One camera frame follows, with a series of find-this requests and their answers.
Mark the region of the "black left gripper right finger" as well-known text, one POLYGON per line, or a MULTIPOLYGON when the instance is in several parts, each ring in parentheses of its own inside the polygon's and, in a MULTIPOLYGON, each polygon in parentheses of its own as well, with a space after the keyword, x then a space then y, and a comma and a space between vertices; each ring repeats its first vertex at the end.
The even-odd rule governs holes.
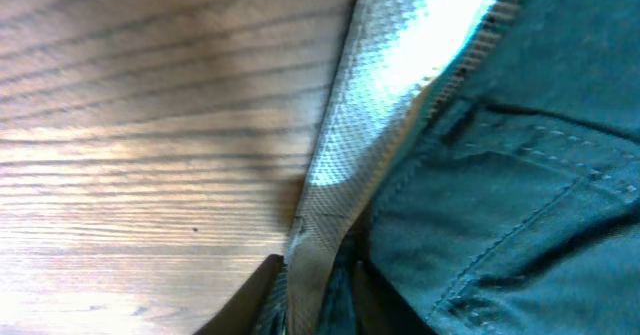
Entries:
POLYGON ((354 265, 352 293, 360 334, 436 335, 369 261, 354 265))

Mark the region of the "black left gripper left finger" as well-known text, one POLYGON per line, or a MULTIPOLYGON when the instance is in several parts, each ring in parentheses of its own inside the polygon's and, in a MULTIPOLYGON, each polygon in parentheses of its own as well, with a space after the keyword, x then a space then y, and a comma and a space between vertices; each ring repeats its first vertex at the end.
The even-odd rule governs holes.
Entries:
POLYGON ((281 255, 267 256, 222 309, 194 335, 250 334, 282 268, 281 255))

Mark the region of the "black shorts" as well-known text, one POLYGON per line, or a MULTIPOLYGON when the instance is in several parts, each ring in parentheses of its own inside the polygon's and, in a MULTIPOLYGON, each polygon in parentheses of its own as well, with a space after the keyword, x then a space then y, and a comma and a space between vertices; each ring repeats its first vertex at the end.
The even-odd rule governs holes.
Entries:
POLYGON ((639 0, 357 0, 257 334, 639 330, 639 0))

